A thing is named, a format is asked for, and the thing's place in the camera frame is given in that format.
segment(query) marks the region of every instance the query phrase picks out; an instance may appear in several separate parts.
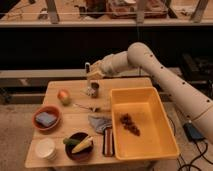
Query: blue sponge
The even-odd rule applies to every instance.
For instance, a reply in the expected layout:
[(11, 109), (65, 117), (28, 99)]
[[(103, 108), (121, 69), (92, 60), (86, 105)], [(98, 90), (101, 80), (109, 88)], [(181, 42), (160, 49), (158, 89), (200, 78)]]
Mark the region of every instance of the blue sponge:
[(36, 116), (36, 121), (42, 124), (44, 127), (49, 127), (54, 124), (57, 120), (57, 117), (51, 115), (47, 112), (42, 112)]

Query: dark bowl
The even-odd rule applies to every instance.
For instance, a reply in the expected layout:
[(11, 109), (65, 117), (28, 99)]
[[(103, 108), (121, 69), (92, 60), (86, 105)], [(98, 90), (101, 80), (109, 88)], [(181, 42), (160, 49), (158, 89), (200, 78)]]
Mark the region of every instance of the dark bowl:
[[(84, 132), (78, 132), (76, 134), (73, 134), (70, 138), (82, 141), (84, 138), (86, 138), (88, 136), (87, 133)], [(67, 156), (72, 159), (75, 160), (77, 162), (80, 161), (85, 161), (87, 159), (89, 159), (91, 153), (92, 153), (92, 149), (93, 149), (93, 141), (92, 141), (92, 145), (85, 148), (84, 150), (73, 154), (72, 153), (72, 149), (75, 147), (75, 145), (65, 145), (65, 151)]]

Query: corn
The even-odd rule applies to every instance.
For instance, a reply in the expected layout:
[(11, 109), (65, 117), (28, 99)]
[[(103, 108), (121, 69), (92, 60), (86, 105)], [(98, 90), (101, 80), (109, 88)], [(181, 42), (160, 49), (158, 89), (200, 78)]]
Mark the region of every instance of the corn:
[(93, 137), (91, 136), (87, 136), (86, 138), (84, 138), (79, 144), (77, 144), (73, 149), (72, 149), (72, 153), (78, 153), (80, 151), (82, 151), (83, 149), (89, 147), (92, 145), (92, 140)]

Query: orange tray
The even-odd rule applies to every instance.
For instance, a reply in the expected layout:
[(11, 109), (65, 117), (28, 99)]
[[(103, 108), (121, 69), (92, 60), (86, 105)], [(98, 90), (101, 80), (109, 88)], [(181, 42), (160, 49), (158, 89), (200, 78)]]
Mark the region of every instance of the orange tray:
[[(110, 93), (115, 155), (119, 160), (173, 159), (179, 155), (165, 110), (154, 87), (113, 89)], [(120, 121), (128, 113), (136, 136)]]

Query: red apple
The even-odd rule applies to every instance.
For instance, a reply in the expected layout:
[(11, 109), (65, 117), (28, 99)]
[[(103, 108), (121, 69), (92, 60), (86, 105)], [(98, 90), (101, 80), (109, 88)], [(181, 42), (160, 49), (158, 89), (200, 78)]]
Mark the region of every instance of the red apple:
[(62, 89), (58, 91), (58, 95), (57, 95), (58, 99), (61, 101), (61, 103), (64, 106), (67, 106), (70, 104), (71, 99), (70, 99), (70, 94), (67, 90)]

